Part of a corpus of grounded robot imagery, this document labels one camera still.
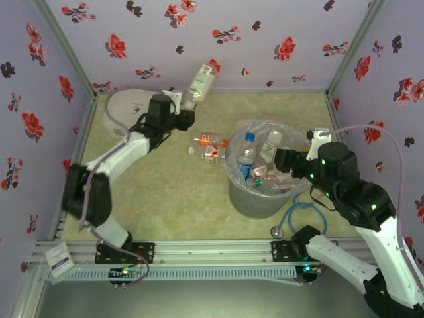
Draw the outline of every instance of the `purple wall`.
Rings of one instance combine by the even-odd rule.
[[[424,256],[423,10],[422,0],[388,1],[334,94],[341,126],[374,121],[387,128],[403,148],[403,234],[409,237],[406,241],[416,251],[418,263]],[[396,149],[388,137],[367,133],[351,131],[348,145],[358,154],[362,177],[383,186],[397,204]]]
[[[302,90],[328,88],[370,1],[47,2],[97,89],[187,89],[213,58],[213,89]]]
[[[9,317],[35,242],[49,239],[89,98],[30,2],[2,4],[0,42],[0,315]]]

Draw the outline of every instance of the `trash can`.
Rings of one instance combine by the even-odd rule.
[[[256,153],[260,152],[263,142],[272,130],[282,133],[278,148],[288,147],[297,151],[310,145],[303,135],[290,126],[275,121],[254,121],[241,127],[230,139],[225,151],[225,167],[229,173],[229,197],[233,206],[242,215],[253,219],[273,216],[293,195],[304,192],[310,183],[305,179],[293,179],[293,187],[283,194],[264,194],[247,188],[246,181],[237,166],[236,155],[246,133],[254,133],[257,140]]]

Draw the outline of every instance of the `plastic bag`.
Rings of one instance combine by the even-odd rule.
[[[282,133],[282,139],[278,146],[278,148],[288,147],[290,149],[294,149],[297,151],[302,151],[305,148],[309,148],[309,143],[306,138],[297,130],[292,127],[281,124],[277,121],[257,121],[257,120],[247,120],[241,121],[237,124],[238,130],[231,137],[228,147],[225,152],[225,167],[229,174],[230,180],[234,183],[238,188],[244,189],[245,191],[249,191],[255,193],[256,195],[263,196],[263,193],[256,191],[252,188],[247,188],[246,181],[239,167],[237,166],[236,155],[239,153],[240,145],[244,140],[246,133],[254,133],[255,134],[255,142],[256,142],[256,153],[260,153],[260,149],[262,149],[262,145],[265,140],[268,138],[268,135],[272,130],[276,130]],[[299,192],[303,192],[307,189],[310,183],[306,179],[293,179],[294,187],[284,194],[278,194],[275,196],[281,195],[295,195]]]

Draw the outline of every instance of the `blue cable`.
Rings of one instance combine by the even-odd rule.
[[[318,214],[319,214],[319,216],[322,218],[322,220],[323,220],[323,222],[324,222],[324,230],[323,230],[323,234],[325,234],[326,232],[327,232],[327,229],[328,229],[328,224],[327,224],[327,220],[326,220],[326,218],[325,218],[325,216],[324,216],[324,214],[321,212],[321,210],[320,209],[318,209],[316,206],[314,206],[314,204],[313,203],[304,203],[304,202],[299,202],[297,199],[298,199],[298,197],[301,195],[301,193],[299,193],[299,194],[296,194],[294,197],[293,197],[293,205],[286,211],[286,213],[284,213],[284,215],[283,215],[283,217],[282,217],[282,219],[281,219],[281,222],[280,222],[280,224],[278,225],[279,226],[279,228],[283,228],[283,224],[284,224],[284,221],[286,220],[286,217],[288,216],[289,217],[289,227],[290,227],[290,230],[293,232],[293,233],[296,233],[297,231],[294,229],[294,227],[293,227],[293,224],[292,224],[292,215],[293,215],[293,213],[294,213],[294,211],[299,207],[300,209],[302,209],[302,210],[304,210],[304,209],[309,209],[310,207],[311,208],[313,208],[314,210],[316,210],[316,212],[318,212]]]

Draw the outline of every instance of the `white robotic arm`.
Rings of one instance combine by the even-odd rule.
[[[172,99],[166,95],[153,95],[148,112],[141,115],[138,122],[129,129],[127,137],[86,166],[72,164],[68,171],[62,209],[83,224],[89,223],[95,233],[117,248],[131,250],[133,239],[111,214],[110,187],[134,161],[158,148],[172,130],[186,131],[194,124],[193,111],[179,111],[177,114],[177,107],[174,104],[172,110],[172,104]],[[90,174],[92,179],[87,190],[85,185]],[[89,199],[84,213],[86,194]]]
[[[359,179],[354,153],[344,144],[331,142],[331,137],[320,136],[326,132],[309,131],[308,154],[278,150],[275,163],[283,172],[292,169],[293,177],[307,178],[334,203],[365,240],[378,267],[351,256],[309,225],[293,236],[296,254],[319,260],[345,277],[381,317],[424,317],[424,296],[401,253],[390,198],[380,186]],[[406,252],[424,282],[410,251]]]

